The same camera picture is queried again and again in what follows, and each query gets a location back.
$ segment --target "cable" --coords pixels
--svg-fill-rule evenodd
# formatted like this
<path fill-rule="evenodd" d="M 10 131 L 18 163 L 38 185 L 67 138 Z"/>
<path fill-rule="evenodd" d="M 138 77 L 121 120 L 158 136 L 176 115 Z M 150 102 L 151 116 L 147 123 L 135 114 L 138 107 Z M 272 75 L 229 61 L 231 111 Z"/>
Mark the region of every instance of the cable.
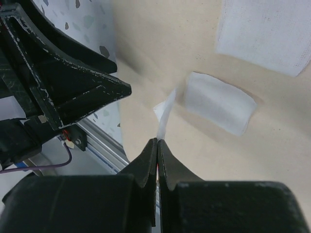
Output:
<path fill-rule="evenodd" d="M 47 165 L 47 166 L 29 166 L 29 167 L 12 168 L 12 169 L 7 169 L 7 170 L 2 170 L 2 171 L 0 171 L 0 174 L 14 172 L 14 171 L 41 170 L 41 169 L 51 169 L 51 168 L 66 166 L 72 161 L 72 154 L 71 154 L 71 152 L 70 152 L 70 150 L 69 150 L 69 148 L 65 142 L 63 142 L 63 146 L 65 147 L 65 149 L 69 155 L 69 159 L 67 160 L 67 162 L 64 162 L 62 164 Z"/>

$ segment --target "beige tabletop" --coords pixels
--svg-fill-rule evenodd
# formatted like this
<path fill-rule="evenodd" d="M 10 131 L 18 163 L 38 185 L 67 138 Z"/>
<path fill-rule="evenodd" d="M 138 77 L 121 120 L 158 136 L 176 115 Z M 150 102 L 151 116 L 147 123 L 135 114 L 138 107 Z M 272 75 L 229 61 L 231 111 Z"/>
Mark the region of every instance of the beige tabletop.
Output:
<path fill-rule="evenodd" d="M 216 54 L 221 1 L 114 1 L 119 77 L 133 94 L 121 101 L 123 145 L 130 160 L 156 136 L 153 107 L 192 71 L 250 95 L 258 107 L 234 136 L 176 104 L 167 125 L 172 153 L 205 180 L 285 183 L 311 223 L 311 66 L 298 77 Z"/>

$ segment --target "speckled white surface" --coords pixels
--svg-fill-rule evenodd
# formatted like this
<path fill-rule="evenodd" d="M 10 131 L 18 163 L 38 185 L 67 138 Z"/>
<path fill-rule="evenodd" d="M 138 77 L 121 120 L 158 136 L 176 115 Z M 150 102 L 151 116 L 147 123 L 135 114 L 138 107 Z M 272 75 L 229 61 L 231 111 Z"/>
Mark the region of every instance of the speckled white surface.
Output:
<path fill-rule="evenodd" d="M 110 0 L 34 0 L 61 31 L 88 48 L 116 61 Z M 112 103 L 88 117 L 122 144 L 119 104 Z"/>

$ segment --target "grey spot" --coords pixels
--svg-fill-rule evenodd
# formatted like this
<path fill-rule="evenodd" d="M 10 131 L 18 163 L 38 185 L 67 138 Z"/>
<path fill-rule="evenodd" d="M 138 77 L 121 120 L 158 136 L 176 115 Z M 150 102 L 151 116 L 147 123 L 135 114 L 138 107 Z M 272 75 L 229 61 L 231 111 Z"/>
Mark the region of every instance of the grey spot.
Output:
<path fill-rule="evenodd" d="M 94 22 L 94 17 L 92 16 L 84 16 L 83 17 L 83 24 L 86 28 L 90 28 Z"/>
<path fill-rule="evenodd" d="M 78 26 L 78 24 L 72 23 L 75 30 L 81 31 L 81 28 Z"/>
<path fill-rule="evenodd" d="M 69 0 L 65 0 L 65 4 L 66 4 L 66 6 L 67 6 L 67 8 L 69 10 Z"/>
<path fill-rule="evenodd" d="M 79 0 L 76 0 L 76 8 L 79 8 L 80 7 L 80 1 Z"/>
<path fill-rule="evenodd" d="M 86 34 L 84 34 L 84 39 L 89 43 L 89 37 Z"/>
<path fill-rule="evenodd" d="M 45 11 L 44 11 L 44 9 L 43 9 L 43 6 L 41 5 L 41 9 L 42 9 L 42 13 L 43 13 L 43 15 L 45 16 Z"/>
<path fill-rule="evenodd" d="M 104 10 L 103 6 L 102 6 L 102 5 L 100 5 L 100 7 L 99 7 L 99 8 L 101 9 L 102 13 L 105 15 L 105 14 L 106 14 L 106 12 L 105 12 L 105 10 Z"/>
<path fill-rule="evenodd" d="M 109 112 L 108 112 L 107 110 L 105 110 L 105 109 L 103 110 L 103 116 L 104 116 L 104 117 L 109 116 Z"/>
<path fill-rule="evenodd" d="M 109 51 L 106 49 L 105 46 L 99 46 L 99 50 L 103 56 L 108 58 L 110 56 Z"/>
<path fill-rule="evenodd" d="M 49 0 L 43 0 L 43 2 L 44 2 L 47 6 L 49 6 Z"/>

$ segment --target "screw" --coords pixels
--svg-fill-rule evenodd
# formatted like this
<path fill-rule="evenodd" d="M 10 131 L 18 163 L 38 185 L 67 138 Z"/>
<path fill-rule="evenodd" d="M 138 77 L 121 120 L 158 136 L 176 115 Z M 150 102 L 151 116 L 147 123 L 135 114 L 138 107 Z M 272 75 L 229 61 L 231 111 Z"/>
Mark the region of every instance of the screw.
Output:
<path fill-rule="evenodd" d="M 80 139 L 77 139 L 77 140 L 75 140 L 74 142 L 75 142 L 75 144 L 77 144 L 77 145 L 80 145 L 80 144 L 81 144 L 81 140 L 80 140 Z"/>

